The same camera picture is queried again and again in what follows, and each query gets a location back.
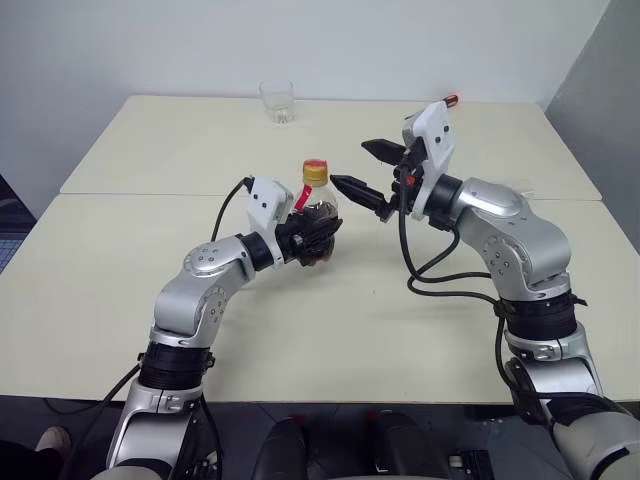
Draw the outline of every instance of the cable connector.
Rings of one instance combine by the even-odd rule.
[[[493,313],[498,318],[507,318],[507,310],[504,308],[502,299],[496,301],[496,303],[493,304]]]
[[[416,138],[416,140],[404,151],[402,160],[398,166],[394,169],[394,176],[400,178],[400,169],[406,168],[410,174],[416,168],[418,168],[422,162],[428,158],[427,147],[424,144],[422,137]]]
[[[242,179],[242,184],[247,187],[247,191],[249,193],[251,193],[251,190],[253,190],[253,181],[254,181],[254,177],[252,175],[249,175],[248,177],[244,177]]]
[[[455,223],[451,221],[451,218],[445,213],[442,212],[431,212],[429,215],[429,225],[438,230],[442,230],[444,232],[450,232]]]
[[[587,301],[586,301],[586,300],[583,300],[583,299],[581,299],[581,298],[578,298],[578,296],[577,296],[577,295],[575,295],[575,294],[573,294],[573,293],[569,296],[569,299],[571,300],[571,302],[572,302],[574,305],[582,305],[583,307],[588,307],[588,306],[589,306],[589,305],[587,304]]]

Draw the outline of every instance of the dark pants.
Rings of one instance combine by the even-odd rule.
[[[56,480],[62,464],[60,454],[51,448],[35,452],[17,443],[0,440],[2,478]]]
[[[445,456],[434,439],[406,415],[378,413],[365,436],[371,474],[380,469],[391,475],[448,478]],[[260,449],[252,480],[307,480],[307,449],[296,421],[276,423]]]

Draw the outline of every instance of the plastic bottle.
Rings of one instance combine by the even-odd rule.
[[[338,216],[338,202],[328,187],[329,168],[324,160],[305,160],[302,165],[302,190],[294,197],[293,211],[303,214],[309,222]],[[328,260],[333,252],[334,239],[314,252],[317,259]]]

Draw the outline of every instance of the white wall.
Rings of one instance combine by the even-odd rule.
[[[0,173],[39,215],[132,93],[540,102],[608,0],[0,0]]]

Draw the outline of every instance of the black cable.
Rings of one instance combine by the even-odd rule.
[[[202,407],[202,411],[204,412],[204,416],[207,417],[207,422],[209,423],[209,428],[211,429],[211,434],[213,435],[213,441],[215,442],[215,449],[218,453],[218,461],[216,462],[216,471],[218,475],[216,478],[222,478],[222,442],[220,441],[220,433],[218,432],[218,426],[216,425],[215,420],[213,419],[213,415],[211,414],[211,410],[209,410],[209,405],[207,405],[207,401],[204,398],[204,393],[200,395],[200,405]]]
[[[434,258],[429,260],[423,266],[416,270],[413,261],[411,260],[411,253],[409,252],[409,245],[407,242],[407,225],[405,212],[407,211],[407,169],[400,169],[400,205],[399,205],[399,216],[398,216],[398,234],[400,237],[400,249],[402,250],[402,257],[404,258],[404,263],[407,265],[407,269],[409,273],[411,273],[411,278],[407,280],[407,288],[415,293],[416,295],[422,295],[426,297],[468,297],[468,298],[477,298],[479,300],[484,300],[489,302],[492,305],[495,305],[497,300],[493,299],[489,295],[485,295],[483,293],[478,292],[468,292],[464,290],[450,290],[450,291],[441,291],[434,292],[428,290],[420,290],[416,288],[413,283],[417,280],[423,283],[443,283],[450,282],[452,280],[459,280],[461,278],[491,278],[491,275],[486,272],[464,272],[464,273],[455,273],[453,275],[446,275],[444,277],[423,277],[422,274],[434,267],[442,260],[447,258],[458,246],[460,243],[460,233],[458,232],[455,226],[452,227],[453,232],[453,240],[449,244],[447,248],[445,248],[442,252],[436,255]]]
[[[439,255],[436,255],[434,258],[429,260],[426,264],[420,267],[419,270],[416,270],[416,267],[411,260],[411,253],[409,252],[409,242],[407,241],[407,221],[405,217],[405,213],[407,211],[407,176],[408,170],[406,167],[400,168],[400,185],[399,185],[399,196],[400,196],[400,205],[399,205],[399,216],[398,216],[398,234],[400,237],[400,249],[402,250],[402,257],[404,258],[404,263],[407,265],[407,269],[411,276],[422,283],[443,283],[450,282],[452,280],[459,280],[461,278],[491,278],[491,275],[487,272],[464,272],[464,273],[455,273],[453,275],[446,275],[444,277],[423,277],[422,274],[434,267],[446,257],[448,257],[451,252],[453,252],[458,244],[460,243],[460,232],[454,226],[451,227],[451,231],[453,232],[453,241],[451,244]]]
[[[601,404],[604,404],[607,408],[613,409],[614,411],[619,410],[619,406],[613,400],[610,400],[606,397],[601,397],[599,395],[595,395],[593,393],[586,392],[532,392],[529,390],[523,390],[518,384],[516,384],[513,380],[511,380],[507,376],[507,372],[504,369],[504,365],[502,363],[502,335],[504,331],[505,318],[498,317],[498,331],[496,332],[496,341],[494,344],[494,353],[496,359],[496,366],[498,367],[498,373],[500,374],[500,378],[502,381],[511,389],[516,395],[521,395],[524,397],[535,398],[538,400],[553,400],[553,399],[567,399],[571,398],[574,400],[588,400],[595,401]]]
[[[89,423],[87,423],[86,427],[78,437],[78,440],[74,442],[73,447],[71,448],[69,458],[67,458],[67,461],[64,463],[62,471],[58,476],[60,480],[68,480],[70,478],[71,467],[73,466],[78,453],[80,453],[80,449],[87,439],[89,432],[91,432],[91,429],[95,426],[96,422],[100,418],[100,414],[102,414],[102,412],[109,406],[109,403],[111,402],[111,400],[113,400],[113,397],[116,396],[116,394],[122,389],[122,387],[124,387],[126,383],[131,380],[131,378],[133,378],[136,373],[138,373],[138,370],[140,370],[140,364],[137,364],[135,367],[129,370],[127,374],[122,377],[118,383],[115,384],[115,386],[109,391],[109,393],[107,393],[102,401],[100,401],[100,403],[96,405],[97,410],[93,414],[93,418],[89,421]]]
[[[238,184],[229,192],[227,197],[224,199],[224,202],[222,202],[222,206],[220,207],[220,211],[218,212],[218,218],[216,218],[216,225],[213,227],[213,233],[211,234],[212,242],[215,242],[216,238],[218,237],[218,230],[220,230],[220,223],[222,223],[222,217],[224,215],[224,211],[227,209],[227,205],[229,205],[229,202],[234,197],[234,195],[238,193],[238,191],[245,185],[245,182],[247,182],[246,178],[240,180]]]
[[[75,415],[77,413],[82,413],[82,412],[91,410],[92,408],[95,408],[98,405],[98,402],[93,402],[91,405],[76,408],[75,410],[58,410],[56,407],[53,406],[53,404],[51,403],[51,400],[49,400],[48,398],[43,398],[42,401],[47,406],[47,408],[51,412],[55,413],[56,415]]]

